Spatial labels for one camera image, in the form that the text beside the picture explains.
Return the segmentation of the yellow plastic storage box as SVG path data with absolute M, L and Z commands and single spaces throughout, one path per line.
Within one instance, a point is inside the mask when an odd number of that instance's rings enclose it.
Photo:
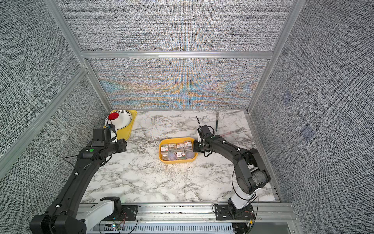
M 193 159 L 187 160 L 185 157 L 186 150 L 193 151 L 194 139 L 191 137 L 164 139 L 159 144 L 159 159 L 165 164 L 188 163 L 193 162 L 197 158 L 197 153 Z M 176 152 L 178 160 L 169 161 L 168 152 Z

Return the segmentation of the round clear clip jar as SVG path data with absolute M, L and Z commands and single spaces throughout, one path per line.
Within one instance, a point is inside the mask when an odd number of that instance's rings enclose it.
M 177 153 L 176 152 L 168 152 L 167 158 L 169 161 L 175 161 L 178 160 Z

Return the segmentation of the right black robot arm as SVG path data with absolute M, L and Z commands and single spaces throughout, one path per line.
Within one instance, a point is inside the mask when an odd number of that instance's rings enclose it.
M 255 148 L 241 148 L 217 135 L 200 141 L 195 140 L 193 152 L 202 153 L 205 157 L 215 153 L 233 164 L 231 181 L 236 180 L 239 188 L 234 189 L 235 195 L 228 203 L 234 210 L 244 209 L 254 199 L 255 193 L 271 181 L 268 169 Z

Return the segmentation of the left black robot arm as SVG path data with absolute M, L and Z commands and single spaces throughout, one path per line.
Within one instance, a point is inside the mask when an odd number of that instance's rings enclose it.
M 92 207 L 91 216 L 77 217 L 80 202 L 100 167 L 116 153 L 127 150 L 127 142 L 117 139 L 114 125 L 93 130 L 93 138 L 77 155 L 74 170 L 54 202 L 42 215 L 30 222 L 33 234 L 85 234 L 107 217 L 119 217 L 122 205 L 119 197 L 109 197 Z

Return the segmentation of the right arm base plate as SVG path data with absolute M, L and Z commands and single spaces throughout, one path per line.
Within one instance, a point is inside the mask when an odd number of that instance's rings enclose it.
M 213 204 L 212 211 L 219 221 L 224 220 L 255 220 L 255 212 L 252 205 L 247 205 L 242 209 L 235 208 L 234 205 L 226 204 L 219 205 Z

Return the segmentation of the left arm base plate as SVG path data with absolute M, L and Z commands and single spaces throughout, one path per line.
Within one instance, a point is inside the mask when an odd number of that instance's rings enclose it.
M 138 217 L 138 206 L 137 205 L 122 205 L 121 210 L 114 211 L 113 214 L 103 219 L 103 221 L 115 221 L 120 223 L 121 221 L 136 221 Z

